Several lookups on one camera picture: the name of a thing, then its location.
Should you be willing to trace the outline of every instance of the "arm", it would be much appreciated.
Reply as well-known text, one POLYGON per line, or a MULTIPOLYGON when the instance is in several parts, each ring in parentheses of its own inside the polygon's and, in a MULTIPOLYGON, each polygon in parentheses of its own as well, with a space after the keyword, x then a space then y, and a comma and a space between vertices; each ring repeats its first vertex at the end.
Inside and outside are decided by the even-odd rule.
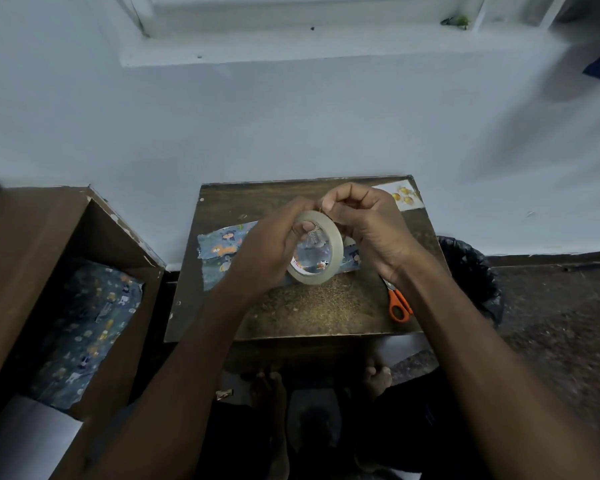
POLYGON ((408 297, 494 477, 600 479, 597 438, 411 236, 391 195, 345 184, 321 206, 346 226, 363 259, 408 297))
POLYGON ((192 477, 222 365, 242 317, 284 276, 298 239, 304 235, 303 226, 293 222, 300 211, 313 206, 313 202, 298 198, 261 219, 250 231, 197 320, 151 380, 101 459, 88 471, 88 480, 192 477))

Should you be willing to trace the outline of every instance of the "person's right hand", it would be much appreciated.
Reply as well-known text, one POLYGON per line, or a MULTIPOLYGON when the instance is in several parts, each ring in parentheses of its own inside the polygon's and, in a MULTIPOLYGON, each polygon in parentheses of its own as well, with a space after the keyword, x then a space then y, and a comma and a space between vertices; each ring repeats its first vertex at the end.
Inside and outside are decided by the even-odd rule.
POLYGON ((361 258, 389 282, 414 253, 425 253, 404 223, 395 199, 384 190, 353 182, 342 184, 319 201, 322 211, 360 247, 361 258))

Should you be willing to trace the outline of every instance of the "white wall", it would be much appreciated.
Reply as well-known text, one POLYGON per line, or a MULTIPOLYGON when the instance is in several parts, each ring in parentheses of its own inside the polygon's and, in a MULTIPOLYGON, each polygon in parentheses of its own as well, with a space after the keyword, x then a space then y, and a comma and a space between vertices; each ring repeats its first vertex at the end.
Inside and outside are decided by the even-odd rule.
POLYGON ((169 264, 202 183, 389 173, 487 254, 597 251, 599 54, 124 70, 83 0, 0 0, 0 179, 93 184, 169 264))

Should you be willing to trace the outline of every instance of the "black trash bag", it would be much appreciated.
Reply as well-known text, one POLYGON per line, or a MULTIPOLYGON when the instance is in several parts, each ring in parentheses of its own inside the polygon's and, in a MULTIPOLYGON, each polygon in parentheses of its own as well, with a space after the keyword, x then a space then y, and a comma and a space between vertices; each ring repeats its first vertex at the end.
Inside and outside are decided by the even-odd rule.
POLYGON ((480 251, 453 237, 438 236, 447 265, 457 285, 474 306, 499 327, 504 313, 502 291, 498 288, 497 274, 480 251))

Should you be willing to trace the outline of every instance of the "orange scissors handle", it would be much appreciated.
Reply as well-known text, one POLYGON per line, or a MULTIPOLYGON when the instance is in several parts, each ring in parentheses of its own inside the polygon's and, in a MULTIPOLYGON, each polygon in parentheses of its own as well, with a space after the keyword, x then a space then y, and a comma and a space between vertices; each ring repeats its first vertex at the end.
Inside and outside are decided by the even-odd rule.
POLYGON ((409 315, 413 315, 407 300, 398 290, 389 290, 389 315, 398 323, 408 322, 409 315))

